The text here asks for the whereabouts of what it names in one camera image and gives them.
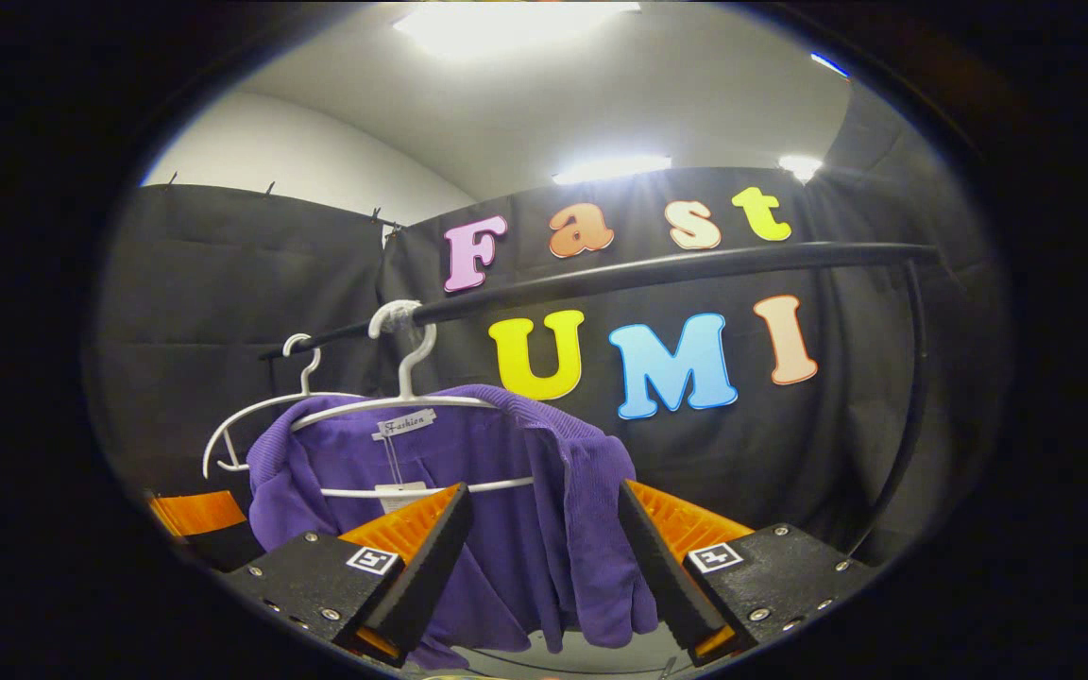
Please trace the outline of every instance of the yellow letter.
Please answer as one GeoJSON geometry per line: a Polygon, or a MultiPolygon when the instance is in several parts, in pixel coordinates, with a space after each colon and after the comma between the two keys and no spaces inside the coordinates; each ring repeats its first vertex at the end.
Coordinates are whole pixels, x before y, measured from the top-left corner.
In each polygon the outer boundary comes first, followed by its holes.
{"type": "Polygon", "coordinates": [[[672,201],[666,206],[670,238],[688,250],[706,250],[720,245],[720,230],[707,220],[713,211],[700,201],[672,201]]]}
{"type": "Polygon", "coordinates": [[[767,297],[755,305],[755,314],[767,321],[771,345],[775,346],[774,384],[800,383],[817,374],[817,362],[808,358],[804,336],[795,310],[800,300],[795,296],[767,297]]]}
{"type": "Polygon", "coordinates": [[[607,228],[604,212],[593,203],[577,203],[558,211],[548,221],[554,235],[548,250],[558,258],[571,258],[583,250],[602,250],[610,245],[616,233],[607,228]]]}
{"type": "Polygon", "coordinates": [[[582,380],[582,353],[578,351],[578,326],[585,321],[579,310],[553,312],[544,325],[556,335],[556,373],[539,378],[532,373],[527,357],[527,335],[534,324],[531,319],[507,319],[490,326],[490,337],[497,344],[497,372],[502,386],[515,395],[548,400],[568,395],[582,380]]]}
{"type": "Polygon", "coordinates": [[[751,186],[750,189],[744,189],[733,197],[733,206],[746,211],[750,228],[755,230],[756,235],[766,240],[787,240],[787,237],[791,236],[791,227],[786,221],[777,223],[775,215],[771,214],[771,208],[778,207],[778,198],[766,197],[756,186],[751,186]]]}

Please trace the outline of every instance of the light fixture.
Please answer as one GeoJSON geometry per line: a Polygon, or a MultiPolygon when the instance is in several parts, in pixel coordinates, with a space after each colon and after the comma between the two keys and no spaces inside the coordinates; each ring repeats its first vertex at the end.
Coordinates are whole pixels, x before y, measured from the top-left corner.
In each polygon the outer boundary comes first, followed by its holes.
{"type": "Polygon", "coordinates": [[[813,178],[813,173],[819,171],[820,161],[807,156],[781,156],[778,166],[792,173],[800,184],[805,184],[813,178]]]}
{"type": "Polygon", "coordinates": [[[429,53],[469,58],[573,35],[640,3],[423,3],[397,29],[429,53]]]}
{"type": "Polygon", "coordinates": [[[819,63],[821,66],[826,66],[826,69],[832,70],[832,72],[834,72],[836,74],[845,77],[846,81],[850,81],[850,75],[848,75],[846,72],[843,72],[843,70],[838,67],[837,64],[833,64],[832,61],[828,60],[825,57],[821,57],[820,54],[812,54],[812,58],[813,61],[816,61],[816,63],[819,63]]]}
{"type": "Polygon", "coordinates": [[[669,156],[622,156],[618,159],[601,159],[578,164],[578,166],[567,169],[565,172],[554,174],[553,182],[577,184],[668,168],[669,156]]]}

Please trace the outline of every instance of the black fabric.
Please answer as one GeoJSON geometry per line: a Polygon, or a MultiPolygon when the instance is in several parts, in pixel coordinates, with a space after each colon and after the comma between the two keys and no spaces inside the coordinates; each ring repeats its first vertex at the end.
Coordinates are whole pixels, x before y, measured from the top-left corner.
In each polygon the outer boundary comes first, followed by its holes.
{"type": "MultiPolygon", "coordinates": [[[[245,472],[212,465],[208,481],[199,473],[209,435],[272,391],[299,391],[311,355],[271,367],[259,354],[375,309],[380,228],[295,198],[147,186],[125,202],[108,244],[85,355],[104,453],[133,487],[228,490],[246,511],[245,472]]],[[[310,387],[369,393],[378,370],[371,339],[342,339],[323,349],[310,387]]],[[[282,409],[231,426],[238,457],[282,409]]],[[[225,460],[224,438],[214,452],[225,460]]]]}
{"type": "MultiPolygon", "coordinates": [[[[881,526],[919,533],[970,490],[992,450],[1014,368],[1010,283],[992,230],[945,162],[874,91],[852,83],[841,132],[825,168],[807,185],[813,230],[826,239],[902,240],[940,249],[941,265],[919,268],[929,357],[923,430],[881,526]]],[[[846,354],[846,418],[841,436],[876,497],[895,453],[911,364],[903,284],[876,269],[829,270],[842,335],[858,337],[846,354]],[[860,305],[860,292],[885,305],[860,305]],[[898,361],[885,361],[898,357],[898,361]]]]}
{"type": "MultiPolygon", "coordinates": [[[[919,445],[883,518],[886,536],[898,539],[873,541],[864,551],[873,562],[881,561],[891,554],[882,547],[906,543],[950,507],[985,458],[1010,380],[1005,293],[980,215],[919,135],[868,91],[855,91],[841,141],[826,163],[807,186],[767,169],[677,169],[531,189],[453,211],[391,239],[379,297],[429,302],[448,296],[442,283],[449,272],[449,245],[442,235],[492,215],[502,215],[509,228],[496,239],[492,264],[480,268],[486,281],[473,289],[681,255],[664,218],[669,201],[704,202],[721,232],[719,249],[765,246],[768,242],[752,232],[743,210],[731,203],[747,186],[778,198],[774,215],[791,225],[789,244],[940,246],[950,271],[919,268],[934,360],[919,445]],[[599,206],[616,238],[605,249],[558,259],[547,248],[548,220],[578,202],[599,206]]],[[[552,375],[554,336],[541,322],[565,309],[586,318],[579,326],[582,382],[548,403],[619,436],[641,482],[747,526],[789,521],[838,547],[857,533],[891,468],[910,399],[911,312],[899,268],[729,276],[475,314],[441,324],[434,353],[415,371],[416,388],[500,384],[496,345],[487,331],[502,319],[532,320],[532,370],[552,375]],[[817,375],[789,386],[769,380],[771,341],[752,310],[765,297],[782,294],[799,298],[800,329],[819,363],[817,375]],[[607,341],[609,332],[647,324],[673,351],[683,322],[700,312],[726,318],[722,343],[738,400],[694,410],[684,399],[675,412],[662,408],[648,419],[619,418],[622,362],[607,341]]],[[[406,335],[396,348],[385,345],[391,366],[416,343],[406,335]]],[[[385,375],[384,390],[393,391],[392,371],[385,375]]]]}
{"type": "MultiPolygon", "coordinates": [[[[765,169],[678,169],[596,184],[526,190],[449,212],[406,228],[385,250],[381,274],[382,301],[397,297],[440,300],[449,271],[445,230],[491,215],[505,217],[509,232],[497,238],[495,260],[483,287],[508,285],[561,272],[631,262],[663,255],[680,255],[669,236],[663,211],[669,201],[697,199],[713,213],[721,232],[719,248],[765,245],[752,232],[744,212],[731,198],[747,186],[778,198],[775,219],[793,228],[789,242],[814,240],[804,190],[790,174],[765,169]],[[548,250],[548,220],[554,212],[578,202],[592,202],[616,230],[609,247],[558,259],[548,250]]],[[[535,324],[528,336],[532,370],[549,375],[556,370],[553,333],[544,316],[565,309],[585,314],[579,326],[582,382],[569,395],[549,400],[619,436],[630,452],[641,482],[690,499],[752,526],[790,521],[838,543],[849,540],[851,521],[864,511],[861,486],[854,481],[849,452],[837,438],[843,413],[841,373],[846,348],[837,333],[839,322],[828,296],[824,272],[804,270],[730,279],[654,285],[595,294],[578,300],[531,305],[442,323],[434,353],[415,371],[419,393],[459,383],[500,384],[496,346],[489,326],[502,319],[527,318],[535,324]],[[771,339],[753,305],[765,297],[799,297],[800,326],[811,357],[821,368],[807,382],[777,386],[771,339]],[[662,408],[653,418],[626,421],[617,408],[623,400],[622,361],[607,336],[631,323],[653,327],[673,351],[683,322],[692,314],[725,316],[722,331],[729,382],[738,390],[737,404],[694,410],[683,400],[677,411],[662,408]]],[[[893,333],[892,329],[877,329],[893,333]]],[[[895,329],[894,333],[907,333],[895,329]]],[[[397,354],[409,348],[401,339],[397,354]]],[[[907,354],[899,357],[907,361],[907,354]]],[[[385,384],[390,391],[392,383],[385,384]]],[[[892,423],[881,423],[890,426],[892,423]]]]}

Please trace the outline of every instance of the plastic hanger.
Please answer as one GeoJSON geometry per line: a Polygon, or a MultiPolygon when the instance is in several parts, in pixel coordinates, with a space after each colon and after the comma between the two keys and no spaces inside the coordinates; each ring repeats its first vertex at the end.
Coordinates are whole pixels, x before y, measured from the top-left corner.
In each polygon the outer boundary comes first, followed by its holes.
{"type": "MultiPolygon", "coordinates": [[[[290,336],[284,342],[284,356],[289,356],[294,343],[297,343],[297,341],[307,341],[310,337],[310,335],[306,335],[304,333],[297,333],[290,336]]],[[[320,347],[314,347],[313,361],[310,361],[310,366],[305,367],[305,370],[301,371],[301,391],[299,391],[296,395],[272,397],[272,399],[259,401],[258,405],[249,405],[247,408],[242,409],[225,419],[225,422],[218,426],[217,432],[212,432],[211,438],[208,440],[207,447],[203,447],[203,479],[208,479],[208,460],[209,457],[212,456],[212,447],[217,444],[217,440],[220,440],[223,435],[225,436],[225,450],[228,450],[230,453],[230,461],[217,461],[217,465],[220,466],[221,469],[228,470],[228,472],[240,472],[242,470],[250,469],[250,466],[238,461],[237,453],[233,450],[233,440],[230,440],[230,425],[233,425],[234,422],[247,417],[247,415],[254,413],[256,410],[268,408],[268,406],[284,405],[288,401],[298,401],[307,399],[308,397],[359,397],[359,395],[349,395],[349,393],[346,392],[310,392],[310,374],[317,370],[317,367],[320,363],[321,349],[320,347]]]]}
{"type": "MultiPolygon", "coordinates": [[[[397,327],[409,323],[410,311],[418,306],[420,306],[418,300],[393,300],[387,305],[381,306],[381,309],[375,310],[375,314],[372,314],[372,321],[368,323],[368,336],[371,337],[371,339],[375,339],[375,337],[380,337],[381,331],[396,331],[397,327]]],[[[385,397],[384,399],[359,401],[359,404],[354,405],[335,406],[335,408],[332,409],[324,409],[312,415],[307,415],[307,417],[294,422],[290,430],[296,432],[297,430],[305,429],[308,425],[313,425],[314,422],[321,422],[336,417],[336,415],[387,409],[394,408],[394,406],[471,406],[471,408],[497,409],[497,406],[490,404],[490,401],[477,399],[475,397],[450,397],[445,395],[416,397],[413,395],[413,383],[411,383],[410,370],[418,364],[419,361],[424,360],[426,355],[431,354],[432,349],[435,348],[436,336],[437,331],[435,329],[435,324],[428,324],[423,332],[422,344],[420,344],[418,348],[415,348],[413,351],[406,355],[406,357],[403,358],[400,366],[397,366],[397,386],[400,395],[397,395],[396,397],[385,397]]],[[[397,460],[396,456],[392,453],[391,463],[395,469],[397,460]]],[[[397,472],[394,472],[394,474],[397,475],[397,481],[400,482],[400,475],[397,472]]],[[[531,477],[520,477],[518,479],[505,479],[505,481],[502,482],[472,483],[469,486],[469,491],[481,492],[512,490],[515,486],[526,486],[528,483],[531,483],[533,479],[534,478],[531,477]]],[[[435,491],[440,490],[321,490],[321,495],[336,498],[399,498],[429,496],[434,494],[435,491]]]]}

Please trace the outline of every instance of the pink letter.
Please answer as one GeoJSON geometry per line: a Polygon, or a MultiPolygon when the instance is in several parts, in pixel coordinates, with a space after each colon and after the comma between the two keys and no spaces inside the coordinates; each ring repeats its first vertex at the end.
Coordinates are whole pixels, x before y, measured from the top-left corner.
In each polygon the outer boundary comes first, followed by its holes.
{"type": "Polygon", "coordinates": [[[493,237],[485,233],[480,238],[472,238],[482,232],[500,236],[506,233],[506,220],[500,215],[492,217],[444,232],[444,238],[453,242],[453,274],[444,282],[444,289],[448,293],[484,283],[484,272],[477,270],[477,259],[480,258],[484,267],[492,264],[493,237]]]}

